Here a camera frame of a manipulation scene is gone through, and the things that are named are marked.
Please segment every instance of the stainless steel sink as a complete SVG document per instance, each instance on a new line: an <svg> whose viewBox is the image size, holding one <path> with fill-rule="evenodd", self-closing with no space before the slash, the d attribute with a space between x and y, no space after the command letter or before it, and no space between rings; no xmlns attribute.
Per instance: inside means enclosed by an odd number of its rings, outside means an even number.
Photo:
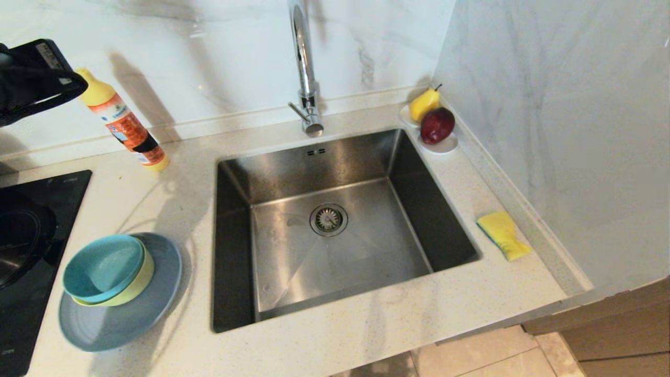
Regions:
<svg viewBox="0 0 670 377"><path fill-rule="evenodd" d="M478 259L400 130L220 162L213 328Z"/></svg>

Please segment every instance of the small white dish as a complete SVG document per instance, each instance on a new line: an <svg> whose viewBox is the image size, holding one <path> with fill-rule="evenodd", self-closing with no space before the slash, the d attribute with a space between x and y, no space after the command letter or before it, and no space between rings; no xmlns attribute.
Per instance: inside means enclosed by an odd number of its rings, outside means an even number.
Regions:
<svg viewBox="0 0 670 377"><path fill-rule="evenodd" d="M413 133L416 137L417 144L419 144L419 147L421 147L422 150L425 150L426 152L436 156L444 156L458 147L458 138L454 132L452 132L451 135L437 144L424 143L421 139L421 131L418 129L411 130L411 133Z"/></svg>
<svg viewBox="0 0 670 377"><path fill-rule="evenodd" d="M400 120L403 121L404 124L408 125L409 127L415 128L415 129L420 129L421 124L415 122L412 120L412 117L409 114L409 104L403 106L402 109L400 109L400 113L398 114L400 117Z"/></svg>

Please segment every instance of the pear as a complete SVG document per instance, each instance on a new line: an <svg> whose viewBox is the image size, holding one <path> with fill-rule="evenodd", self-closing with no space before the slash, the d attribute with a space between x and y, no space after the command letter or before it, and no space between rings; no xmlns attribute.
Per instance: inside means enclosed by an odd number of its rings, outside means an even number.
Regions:
<svg viewBox="0 0 670 377"><path fill-rule="evenodd" d="M441 86L442 84L438 85L435 89L428 89L409 104L409 116L412 117L412 120L421 123L423 116L428 111L440 107L440 92L438 92L438 89Z"/></svg>

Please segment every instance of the sink drain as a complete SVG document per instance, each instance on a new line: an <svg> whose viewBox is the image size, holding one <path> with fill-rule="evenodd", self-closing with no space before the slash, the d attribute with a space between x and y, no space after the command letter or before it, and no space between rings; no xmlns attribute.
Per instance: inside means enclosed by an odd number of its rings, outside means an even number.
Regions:
<svg viewBox="0 0 670 377"><path fill-rule="evenodd" d="M325 203L312 211L310 225L318 235L332 237L344 231L348 220L344 208L335 203Z"/></svg>

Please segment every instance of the apple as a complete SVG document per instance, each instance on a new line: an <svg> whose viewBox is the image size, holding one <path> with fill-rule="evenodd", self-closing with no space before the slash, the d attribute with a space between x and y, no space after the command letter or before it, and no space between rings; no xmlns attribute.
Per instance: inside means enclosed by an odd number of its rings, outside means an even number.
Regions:
<svg viewBox="0 0 670 377"><path fill-rule="evenodd" d="M421 120L421 139L426 144L437 144L451 134L455 125L454 114L444 107L428 111Z"/></svg>

